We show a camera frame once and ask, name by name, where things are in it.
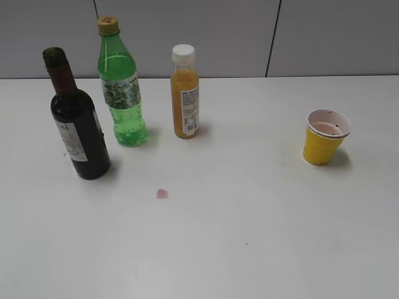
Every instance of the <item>plastic bottle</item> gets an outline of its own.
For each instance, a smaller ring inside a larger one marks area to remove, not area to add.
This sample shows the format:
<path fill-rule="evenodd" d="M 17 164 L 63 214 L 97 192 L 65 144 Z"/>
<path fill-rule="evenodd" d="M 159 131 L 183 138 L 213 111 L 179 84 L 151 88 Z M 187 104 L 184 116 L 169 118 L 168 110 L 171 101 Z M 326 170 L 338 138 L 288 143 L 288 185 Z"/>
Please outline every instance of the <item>plastic bottle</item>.
<path fill-rule="evenodd" d="M 98 69 L 115 137 L 121 145 L 138 146 L 146 141 L 147 129 L 142 116 L 136 63 L 120 39 L 118 20 L 101 17 L 97 24 L 101 35 Z"/>
<path fill-rule="evenodd" d="M 200 110 L 200 77 L 195 72 L 195 49 L 176 45 L 172 49 L 175 72 L 171 76 L 173 123 L 177 137 L 189 139 L 197 135 Z"/>

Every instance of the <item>orange liquid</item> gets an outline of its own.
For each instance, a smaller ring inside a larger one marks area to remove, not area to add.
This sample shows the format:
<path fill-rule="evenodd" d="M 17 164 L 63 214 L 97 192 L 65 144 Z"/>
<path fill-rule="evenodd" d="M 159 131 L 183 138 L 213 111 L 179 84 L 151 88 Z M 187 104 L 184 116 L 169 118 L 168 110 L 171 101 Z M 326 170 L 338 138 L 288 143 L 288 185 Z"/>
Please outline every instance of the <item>orange liquid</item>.
<path fill-rule="evenodd" d="M 171 78 L 173 123 L 177 137 L 189 139 L 197 135 L 198 130 L 192 135 L 187 135 L 183 131 L 183 114 L 181 109 L 181 91 L 192 90 L 199 84 L 200 77 L 194 70 L 183 69 L 176 71 Z"/>

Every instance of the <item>white cup rim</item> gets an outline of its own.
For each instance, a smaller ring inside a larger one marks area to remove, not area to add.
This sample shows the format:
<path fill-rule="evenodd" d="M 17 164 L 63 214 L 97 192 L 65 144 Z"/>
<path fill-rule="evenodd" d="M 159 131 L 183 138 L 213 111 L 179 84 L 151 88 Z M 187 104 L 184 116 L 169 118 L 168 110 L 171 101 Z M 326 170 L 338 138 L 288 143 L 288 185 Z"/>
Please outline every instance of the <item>white cup rim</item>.
<path fill-rule="evenodd" d="M 346 126 L 346 127 L 347 127 L 347 129 L 345 130 L 345 132 L 343 132 L 343 133 L 340 134 L 340 135 L 332 135 L 332 134 L 324 133 L 324 132 L 322 132 L 322 131 L 320 131 L 320 130 L 314 128 L 314 127 L 310 124 L 309 118 L 311 117 L 312 114 L 315 114 L 315 113 L 325 113 L 325 112 L 327 112 L 328 114 L 334 113 L 335 115 L 337 115 L 337 118 L 338 118 L 337 121 L 340 121 L 340 122 L 341 122 L 341 123 L 339 123 L 338 125 L 343 125 L 343 126 Z M 326 138 L 330 138 L 330 139 L 340 139 L 340 138 L 344 138 L 344 137 L 348 136 L 349 133 L 352 131 L 352 123 L 350 122 L 349 118 L 347 118 L 344 114 L 342 114 L 342 113 L 340 113 L 340 112 L 338 112 L 338 111 L 330 110 L 330 109 L 316 109 L 316 110 L 311 111 L 311 112 L 307 115 L 307 117 L 306 117 L 306 124 L 307 124 L 307 127 L 308 127 L 310 130 L 312 130 L 314 133 L 316 133 L 316 134 L 318 134 L 318 135 L 320 135 L 320 136 L 326 137 Z"/>

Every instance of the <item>white label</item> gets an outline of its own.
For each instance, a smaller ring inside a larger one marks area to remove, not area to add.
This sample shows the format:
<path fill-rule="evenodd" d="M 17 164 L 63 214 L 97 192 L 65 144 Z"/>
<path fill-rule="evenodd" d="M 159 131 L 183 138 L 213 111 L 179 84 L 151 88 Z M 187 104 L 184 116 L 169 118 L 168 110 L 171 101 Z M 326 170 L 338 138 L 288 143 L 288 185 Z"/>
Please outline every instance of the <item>white label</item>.
<path fill-rule="evenodd" d="M 100 134 L 102 134 L 99 118 L 97 117 L 97 113 L 95 112 L 95 110 L 93 110 L 93 117 L 94 117 L 94 122 L 95 122 L 95 125 L 97 126 L 97 129 L 99 130 Z"/>
<path fill-rule="evenodd" d="M 88 161 L 74 123 L 60 123 L 59 121 L 55 121 L 55 123 L 70 158 L 78 162 Z"/>
<path fill-rule="evenodd" d="M 183 121 L 183 132 L 193 135 L 198 130 L 200 115 L 200 86 L 191 90 L 181 91 L 181 119 Z"/>
<path fill-rule="evenodd" d="M 134 107 L 142 100 L 138 87 L 137 73 L 124 80 L 105 80 L 101 78 L 105 102 L 114 109 Z"/>

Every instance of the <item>bottle cap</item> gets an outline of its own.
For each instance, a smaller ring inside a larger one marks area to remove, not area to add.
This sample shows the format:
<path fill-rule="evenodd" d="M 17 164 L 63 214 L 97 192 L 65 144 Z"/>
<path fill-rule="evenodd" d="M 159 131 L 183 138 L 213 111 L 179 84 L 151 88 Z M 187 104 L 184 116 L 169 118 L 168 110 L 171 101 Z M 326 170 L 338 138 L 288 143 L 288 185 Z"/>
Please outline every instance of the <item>bottle cap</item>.
<path fill-rule="evenodd" d="M 101 17 L 97 20 L 97 25 L 101 36 L 114 36 L 120 32 L 116 17 Z"/>
<path fill-rule="evenodd" d="M 195 49 L 192 45 L 176 45 L 172 49 L 172 60 L 177 65 L 192 64 L 195 61 Z"/>

